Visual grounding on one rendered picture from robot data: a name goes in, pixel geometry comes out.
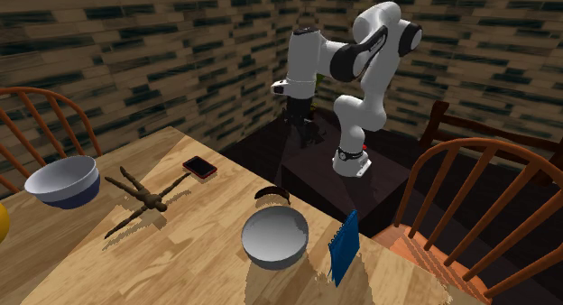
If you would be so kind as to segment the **dark robot stand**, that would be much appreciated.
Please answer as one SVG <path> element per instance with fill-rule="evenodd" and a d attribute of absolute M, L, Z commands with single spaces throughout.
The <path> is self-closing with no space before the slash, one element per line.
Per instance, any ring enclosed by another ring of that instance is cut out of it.
<path fill-rule="evenodd" d="M 376 235 L 392 223 L 410 170 L 369 149 L 372 164 L 364 175 L 343 177 L 332 163 L 340 132 L 321 117 L 314 124 L 317 140 L 282 161 L 282 186 L 339 221 L 356 210 L 360 232 Z"/>

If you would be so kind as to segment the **dark brown banana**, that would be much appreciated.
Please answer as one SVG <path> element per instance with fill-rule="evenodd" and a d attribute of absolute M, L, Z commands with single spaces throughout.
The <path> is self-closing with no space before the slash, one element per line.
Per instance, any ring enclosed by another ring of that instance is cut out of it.
<path fill-rule="evenodd" d="M 278 196 L 285 198 L 288 203 L 291 203 L 289 191 L 287 191 L 286 189 L 283 189 L 281 187 L 278 187 L 278 186 L 268 186 L 268 187 L 262 188 L 254 194 L 254 198 L 259 199 L 259 198 L 261 198 L 263 196 L 267 196 L 267 195 L 278 195 Z"/>

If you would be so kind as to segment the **black phone with red case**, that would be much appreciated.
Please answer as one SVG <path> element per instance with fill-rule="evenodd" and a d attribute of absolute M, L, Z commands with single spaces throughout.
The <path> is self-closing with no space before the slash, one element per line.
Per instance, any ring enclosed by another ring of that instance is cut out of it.
<path fill-rule="evenodd" d="M 205 179 L 217 171 L 216 166 L 199 156 L 190 158 L 189 160 L 182 163 L 182 166 L 201 179 Z"/>

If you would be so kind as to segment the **grey bowl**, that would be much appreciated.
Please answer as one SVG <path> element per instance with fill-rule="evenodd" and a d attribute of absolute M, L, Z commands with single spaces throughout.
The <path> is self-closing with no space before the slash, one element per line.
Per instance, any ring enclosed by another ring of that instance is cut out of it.
<path fill-rule="evenodd" d="M 285 206 L 261 209 L 245 222 L 241 243 L 250 260 L 266 270 L 295 264 L 306 250 L 309 226 L 297 210 Z"/>

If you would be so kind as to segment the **dark brown wooden chair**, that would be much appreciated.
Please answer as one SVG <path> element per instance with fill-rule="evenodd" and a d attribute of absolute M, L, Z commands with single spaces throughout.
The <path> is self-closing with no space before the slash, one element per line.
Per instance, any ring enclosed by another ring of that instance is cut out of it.
<path fill-rule="evenodd" d="M 449 103 L 444 101 L 435 101 L 430 112 L 430 119 L 427 127 L 420 138 L 419 144 L 423 149 L 428 149 L 432 142 L 446 142 L 454 139 L 466 138 L 467 136 L 461 135 L 460 137 L 454 136 L 453 133 L 447 133 L 445 130 L 440 130 L 439 126 L 442 124 L 453 125 L 458 128 L 465 128 L 472 131 L 472 134 L 483 135 L 484 138 L 503 140 L 506 143 L 514 143 L 520 147 L 528 146 L 530 148 L 540 149 L 542 151 L 551 152 L 549 162 L 554 164 L 557 168 L 563 170 L 563 137 L 558 143 L 542 139 L 538 137 L 531 137 L 523 134 L 514 134 L 501 129 L 493 128 L 474 120 L 468 120 L 457 116 L 447 115 Z M 517 155 L 509 154 L 505 151 L 497 151 L 495 157 L 508 160 L 513 163 L 527 164 L 528 161 L 518 157 Z M 484 179 L 489 184 L 493 181 L 508 181 L 509 178 L 515 177 L 516 172 L 510 171 L 507 168 L 499 166 L 491 167 L 485 170 Z M 553 182 L 553 179 L 545 172 L 539 171 L 531 177 L 530 183 L 541 187 L 547 187 Z"/>

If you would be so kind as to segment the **blue spiral notebook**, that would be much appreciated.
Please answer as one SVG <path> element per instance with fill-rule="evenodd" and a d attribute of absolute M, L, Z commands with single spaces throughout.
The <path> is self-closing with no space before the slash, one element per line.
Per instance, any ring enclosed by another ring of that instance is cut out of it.
<path fill-rule="evenodd" d="M 328 243 L 332 281 L 338 286 L 360 247 L 357 211 L 352 210 L 346 221 Z"/>

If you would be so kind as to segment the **brown wooden stick figure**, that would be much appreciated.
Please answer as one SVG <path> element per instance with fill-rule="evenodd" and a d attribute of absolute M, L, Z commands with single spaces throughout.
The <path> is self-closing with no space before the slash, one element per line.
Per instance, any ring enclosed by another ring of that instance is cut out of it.
<path fill-rule="evenodd" d="M 141 201 L 143 205 L 138 208 L 131 216 L 120 222 L 105 235 L 105 239 L 109 238 L 113 233 L 127 226 L 131 221 L 138 218 L 144 211 L 149 209 L 156 209 L 159 212 L 165 212 L 168 206 L 162 202 L 162 198 L 170 193 L 174 188 L 176 188 L 184 179 L 186 179 L 190 172 L 183 174 L 181 177 L 177 178 L 169 187 L 164 189 L 162 192 L 155 194 L 151 193 L 147 188 L 144 187 L 133 175 L 128 173 L 123 166 L 119 167 L 120 172 L 124 177 L 131 181 L 134 185 L 134 189 L 126 186 L 122 182 L 119 182 L 111 177 L 105 177 L 105 180 L 117 186 L 119 189 L 124 190 L 129 195 L 133 196 L 135 199 Z"/>

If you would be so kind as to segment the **orange wooden spindle chair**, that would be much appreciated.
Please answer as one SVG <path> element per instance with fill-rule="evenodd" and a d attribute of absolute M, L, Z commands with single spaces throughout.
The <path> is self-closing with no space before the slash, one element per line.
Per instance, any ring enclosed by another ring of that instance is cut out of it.
<path fill-rule="evenodd" d="M 466 177 L 457 191 L 456 196 L 449 203 L 448 208 L 439 222 L 432 228 L 430 235 L 420 232 L 420 226 L 427 216 L 434 198 L 447 177 L 452 163 L 461 148 L 477 148 L 482 152 L 474 168 Z M 411 225 L 402 223 L 407 210 L 415 182 L 420 175 L 423 165 L 438 153 L 444 152 L 441 166 L 435 175 L 425 199 L 421 203 L 416 217 Z M 471 226 L 468 233 L 456 241 L 455 248 L 448 254 L 436 247 L 439 237 L 447 230 L 448 223 L 459 210 L 470 191 L 475 187 L 486 166 L 497 153 L 509 153 L 527 162 L 525 168 L 504 189 L 487 210 L 478 216 L 478 220 Z M 468 268 L 459 262 L 459 257 L 477 240 L 478 236 L 490 226 L 494 219 L 510 204 L 513 198 L 523 189 L 535 175 L 545 173 L 559 186 L 559 191 L 531 214 L 492 250 L 479 258 Z M 401 203 L 398 206 L 394 221 L 383 231 L 374 236 L 374 241 L 389 248 L 406 260 L 418 265 L 437 278 L 449 283 L 468 295 L 480 300 L 485 305 L 491 305 L 494 297 L 530 279 L 530 277 L 545 271 L 551 266 L 563 262 L 563 239 L 553 251 L 543 255 L 537 261 L 527 265 L 518 272 L 504 278 L 494 286 L 488 288 L 478 275 L 485 271 L 492 263 L 499 259 L 513 246 L 517 245 L 525 236 L 531 233 L 557 211 L 563 209 L 563 171 L 538 154 L 522 148 L 516 144 L 487 138 L 462 138 L 439 143 L 425 153 L 411 168 Z"/>
<path fill-rule="evenodd" d="M 45 97 L 46 101 L 51 106 L 51 109 L 58 117 L 62 128 L 66 132 L 68 138 L 72 141 L 72 144 L 75 146 L 75 149 L 80 155 L 85 155 L 81 144 L 78 141 L 77 136 L 75 135 L 74 131 L 72 130 L 69 121 L 67 120 L 66 116 L 63 114 L 61 107 L 59 106 L 58 102 L 61 101 L 65 105 L 72 108 L 75 113 L 77 114 L 78 118 L 82 121 L 82 124 L 85 127 L 86 133 L 90 142 L 92 143 L 94 149 L 97 152 L 97 156 L 102 156 L 103 153 L 101 151 L 100 145 L 98 143 L 97 137 L 94 133 L 93 127 L 89 122 L 89 119 L 86 113 L 73 101 L 69 98 L 64 97 L 61 94 L 55 93 L 53 91 L 42 89 L 42 88 L 31 88 L 31 87 L 10 87 L 10 88 L 0 88 L 0 97 L 6 95 L 17 95 L 19 99 L 23 102 L 29 113 L 31 114 L 32 118 L 35 120 L 37 125 L 42 129 L 42 131 L 46 134 L 48 140 L 51 142 L 51 145 L 57 151 L 61 158 L 66 158 L 67 154 L 63 150 L 61 144 L 55 138 L 54 134 L 52 133 L 51 129 L 47 126 L 45 121 L 42 119 L 40 113 L 32 103 L 31 99 L 28 98 L 29 94 L 38 94 Z M 24 146 L 24 148 L 28 151 L 28 153 L 33 157 L 35 161 L 37 161 L 42 167 L 46 166 L 46 161 L 41 157 L 38 151 L 32 146 L 30 141 L 24 136 L 23 132 L 16 126 L 14 121 L 9 117 L 9 115 L 0 107 L 0 121 L 7 126 L 7 128 L 11 131 L 11 133 L 16 137 L 16 139 Z"/>

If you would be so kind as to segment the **light wooden table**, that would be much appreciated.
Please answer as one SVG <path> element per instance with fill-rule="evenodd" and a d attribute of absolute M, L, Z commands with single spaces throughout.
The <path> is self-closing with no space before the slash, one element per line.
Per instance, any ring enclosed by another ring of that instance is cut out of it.
<path fill-rule="evenodd" d="M 217 167 L 201 179 L 182 163 Z M 134 189 L 123 166 L 168 208 L 144 211 L 105 239 L 143 203 L 105 180 Z M 70 210 L 20 192 L 5 201 L 11 226 L 0 243 L 0 305 L 483 305 L 369 238 L 342 282 L 329 278 L 328 242 L 340 222 L 298 198 L 307 220 L 305 254 L 267 271 L 241 244 L 254 194 L 266 181 L 168 127 L 97 159 L 98 196 Z"/>

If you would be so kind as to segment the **white bowl with blue base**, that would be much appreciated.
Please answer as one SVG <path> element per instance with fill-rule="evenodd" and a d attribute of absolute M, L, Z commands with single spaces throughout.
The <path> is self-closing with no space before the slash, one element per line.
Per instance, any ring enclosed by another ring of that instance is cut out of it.
<path fill-rule="evenodd" d="M 70 156 L 34 172 L 24 189 L 42 203 L 62 209 L 81 207 L 96 197 L 100 175 L 94 158 Z"/>

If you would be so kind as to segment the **yellow round object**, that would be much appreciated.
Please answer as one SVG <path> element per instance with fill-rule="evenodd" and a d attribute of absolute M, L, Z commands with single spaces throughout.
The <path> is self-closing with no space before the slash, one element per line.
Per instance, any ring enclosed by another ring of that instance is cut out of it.
<path fill-rule="evenodd" d="M 0 243 L 2 243 L 10 228 L 10 217 L 5 206 L 0 203 Z"/>

